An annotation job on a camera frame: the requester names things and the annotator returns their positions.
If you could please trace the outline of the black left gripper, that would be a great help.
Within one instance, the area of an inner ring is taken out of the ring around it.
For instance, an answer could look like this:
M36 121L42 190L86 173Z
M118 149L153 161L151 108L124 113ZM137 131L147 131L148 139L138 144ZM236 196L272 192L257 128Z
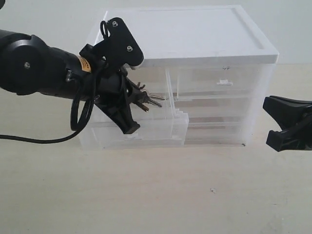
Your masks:
M84 82L80 99L99 97L95 105L123 132L133 134L140 125L133 120L130 103L143 111L149 97L146 91L128 78L127 64L137 66L144 55L122 18L101 21L102 40L95 45L85 45L80 56L91 66L91 74Z

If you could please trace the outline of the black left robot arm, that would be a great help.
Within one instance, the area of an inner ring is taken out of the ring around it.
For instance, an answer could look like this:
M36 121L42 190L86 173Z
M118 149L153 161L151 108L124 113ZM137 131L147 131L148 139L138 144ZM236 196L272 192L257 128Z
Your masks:
M102 21L100 31L102 41L85 45L75 55L35 35L1 30L1 88L19 96L41 93L85 101L124 134L134 133L140 125L130 105L143 108L147 93L129 80L125 66L140 66L144 55L123 19Z

